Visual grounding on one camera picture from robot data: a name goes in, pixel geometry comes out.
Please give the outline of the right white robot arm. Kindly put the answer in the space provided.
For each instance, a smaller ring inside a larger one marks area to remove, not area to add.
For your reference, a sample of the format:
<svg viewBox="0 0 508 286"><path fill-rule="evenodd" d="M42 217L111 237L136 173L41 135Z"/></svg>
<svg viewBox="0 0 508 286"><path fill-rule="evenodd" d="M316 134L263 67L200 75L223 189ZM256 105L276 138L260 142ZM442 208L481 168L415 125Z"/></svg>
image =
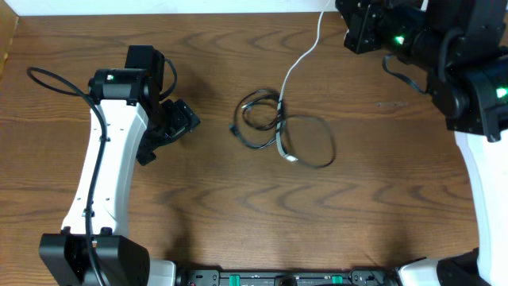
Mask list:
<svg viewBox="0 0 508 286"><path fill-rule="evenodd" d="M397 285L504 285L507 282L506 0L336 0L346 48L384 49L426 72L423 93L444 115L468 171L479 245L394 269Z"/></svg>

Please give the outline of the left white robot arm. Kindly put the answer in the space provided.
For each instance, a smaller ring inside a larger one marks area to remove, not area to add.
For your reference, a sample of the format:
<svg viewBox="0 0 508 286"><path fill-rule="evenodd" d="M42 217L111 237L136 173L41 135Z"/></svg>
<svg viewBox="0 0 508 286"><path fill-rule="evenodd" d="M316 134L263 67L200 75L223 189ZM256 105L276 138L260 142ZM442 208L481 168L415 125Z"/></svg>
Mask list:
<svg viewBox="0 0 508 286"><path fill-rule="evenodd" d="M173 261L157 260L129 238L129 193L136 164L199 125L171 100L164 70L171 61L151 45L129 47L123 68L100 69L67 95L90 107L90 138L79 186L60 232L43 234L39 254L60 285L183 285Z"/></svg>

